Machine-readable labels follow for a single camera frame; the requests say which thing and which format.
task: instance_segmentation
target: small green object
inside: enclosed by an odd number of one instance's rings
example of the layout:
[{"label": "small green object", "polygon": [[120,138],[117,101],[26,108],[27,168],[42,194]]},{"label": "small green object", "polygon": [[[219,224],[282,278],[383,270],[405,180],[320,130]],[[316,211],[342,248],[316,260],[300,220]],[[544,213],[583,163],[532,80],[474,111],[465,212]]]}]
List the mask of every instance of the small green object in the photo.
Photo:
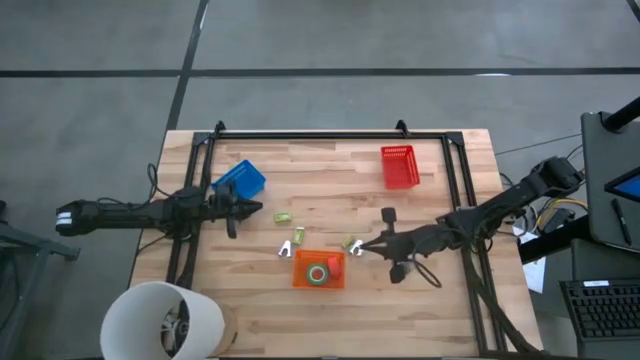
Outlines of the small green object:
[{"label": "small green object", "polygon": [[315,286],[324,285],[324,283],[326,283],[328,279],[329,279],[329,271],[327,270],[327,267],[324,266],[323,264],[312,264],[307,269],[307,281],[311,285],[315,285]]},{"label": "small green object", "polygon": [[356,241],[356,238],[353,235],[349,236],[342,242],[342,248],[345,250],[349,249],[354,241]]},{"label": "small green object", "polygon": [[275,222],[277,222],[277,223],[279,223],[279,222],[289,222],[289,221],[291,221],[291,219],[293,219],[293,217],[289,213],[277,213],[273,217],[273,220]]},{"label": "small green object", "polygon": [[302,245],[302,240],[304,239],[304,228],[297,227],[296,233],[293,236],[293,243],[296,245]]}]

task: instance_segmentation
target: white bucket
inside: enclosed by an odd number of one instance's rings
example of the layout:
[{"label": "white bucket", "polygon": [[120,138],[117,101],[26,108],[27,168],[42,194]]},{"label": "white bucket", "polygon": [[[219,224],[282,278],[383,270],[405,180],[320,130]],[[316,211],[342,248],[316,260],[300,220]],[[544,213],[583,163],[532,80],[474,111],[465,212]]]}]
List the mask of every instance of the white bucket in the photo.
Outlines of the white bucket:
[{"label": "white bucket", "polygon": [[107,311],[100,331],[105,360],[172,359],[162,346],[160,331],[167,313],[181,300],[189,310],[189,331],[173,359],[209,357],[225,327],[218,304],[196,292],[156,281],[127,290]]}]

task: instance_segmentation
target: orange container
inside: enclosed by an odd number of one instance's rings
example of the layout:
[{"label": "orange container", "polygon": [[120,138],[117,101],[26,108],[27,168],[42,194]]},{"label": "orange container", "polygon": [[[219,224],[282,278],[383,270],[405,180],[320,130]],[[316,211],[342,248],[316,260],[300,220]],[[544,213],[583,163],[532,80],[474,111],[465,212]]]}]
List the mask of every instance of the orange container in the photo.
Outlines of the orange container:
[{"label": "orange container", "polygon": [[[340,277],[329,276],[326,283],[316,286],[307,281],[307,270],[313,264],[328,266],[329,258],[338,258]],[[293,259],[293,287],[298,289],[344,289],[345,261],[342,251],[296,250]]]}]

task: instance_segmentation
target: wooden table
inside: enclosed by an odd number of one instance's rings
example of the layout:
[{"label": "wooden table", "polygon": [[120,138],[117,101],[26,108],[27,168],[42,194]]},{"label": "wooden table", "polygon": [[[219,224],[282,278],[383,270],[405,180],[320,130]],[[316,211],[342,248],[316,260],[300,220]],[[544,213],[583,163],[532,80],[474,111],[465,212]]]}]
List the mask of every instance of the wooden table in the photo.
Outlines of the wooden table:
[{"label": "wooden table", "polygon": [[[491,140],[486,130],[463,133],[476,195],[482,202],[502,189]],[[192,135],[192,131],[167,133],[159,165],[159,185],[165,191],[183,185]],[[380,147],[405,143],[414,147],[421,183],[410,190],[386,190]],[[267,178],[265,190],[254,198],[264,208],[238,226],[237,239],[227,237],[224,221],[203,223],[193,282],[193,290],[237,314],[239,334],[223,356],[477,354],[458,251],[424,260],[442,281],[442,289],[433,288],[416,272],[392,285],[390,262],[365,253],[348,259],[344,290],[298,290],[291,287],[292,260],[277,256],[296,226],[306,229],[304,249],[338,250],[352,234],[373,239],[385,228],[380,217],[385,206],[396,208],[398,231],[435,223],[437,216],[451,211],[439,141],[218,140],[212,179],[242,159],[249,159]],[[463,191],[459,163],[455,166]],[[283,211],[293,214],[293,222],[275,224],[274,213]],[[159,235],[145,231],[142,244]],[[504,235],[494,240],[489,257],[500,304],[525,337],[541,348],[514,238]],[[166,241],[140,254],[132,285],[163,281],[170,249],[171,242]],[[491,338],[486,309],[483,313]]]}]

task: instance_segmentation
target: tape roll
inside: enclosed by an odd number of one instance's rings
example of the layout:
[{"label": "tape roll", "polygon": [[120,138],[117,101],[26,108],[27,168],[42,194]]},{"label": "tape roll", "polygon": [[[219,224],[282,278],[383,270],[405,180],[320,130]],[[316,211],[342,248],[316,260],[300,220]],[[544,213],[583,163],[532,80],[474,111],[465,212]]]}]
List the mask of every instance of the tape roll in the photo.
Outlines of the tape roll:
[{"label": "tape roll", "polygon": [[307,269],[307,281],[311,285],[324,285],[329,279],[329,270],[323,264],[312,264]]}]

